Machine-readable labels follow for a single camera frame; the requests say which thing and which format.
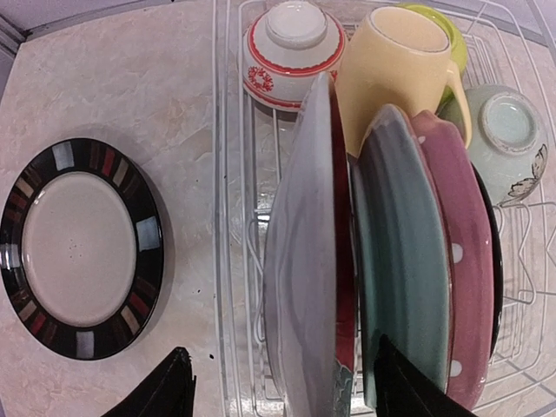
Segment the pink polka dot plate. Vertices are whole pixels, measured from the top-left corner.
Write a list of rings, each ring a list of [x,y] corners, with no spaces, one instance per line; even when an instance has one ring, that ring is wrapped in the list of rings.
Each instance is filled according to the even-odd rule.
[[[486,381],[493,330],[492,237],[473,166],[458,129],[423,110],[412,126],[446,218],[453,260],[453,348],[447,395],[471,410]]]

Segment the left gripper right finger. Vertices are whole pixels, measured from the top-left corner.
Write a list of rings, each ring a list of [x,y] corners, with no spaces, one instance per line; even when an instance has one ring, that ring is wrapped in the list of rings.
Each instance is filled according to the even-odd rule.
[[[447,397],[382,334],[374,360],[378,417],[474,417]]]

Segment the black rimmed striped plate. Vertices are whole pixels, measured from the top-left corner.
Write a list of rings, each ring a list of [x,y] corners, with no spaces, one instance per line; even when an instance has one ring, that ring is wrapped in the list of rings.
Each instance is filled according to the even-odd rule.
[[[67,139],[15,180],[1,218],[3,285],[47,349],[78,361],[120,353],[149,322],[163,272],[155,198],[118,149]]]

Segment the teal green plate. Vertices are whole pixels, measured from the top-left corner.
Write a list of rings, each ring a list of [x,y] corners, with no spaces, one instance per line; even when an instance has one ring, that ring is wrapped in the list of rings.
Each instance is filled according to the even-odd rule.
[[[447,386],[451,289],[434,182],[405,113],[383,106],[350,162],[358,242],[364,399],[385,334],[436,387]]]

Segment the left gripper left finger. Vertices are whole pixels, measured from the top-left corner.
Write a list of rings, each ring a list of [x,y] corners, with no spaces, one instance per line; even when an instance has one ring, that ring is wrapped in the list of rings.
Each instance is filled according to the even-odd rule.
[[[188,416],[194,411],[196,376],[185,347],[175,347],[104,416]]]

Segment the grey red wave plate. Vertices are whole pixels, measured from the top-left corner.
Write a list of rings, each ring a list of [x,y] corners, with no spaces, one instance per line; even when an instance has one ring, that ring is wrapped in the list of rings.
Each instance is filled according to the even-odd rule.
[[[288,416],[351,411],[357,295],[348,162],[328,73],[297,116],[266,233],[268,361]]]

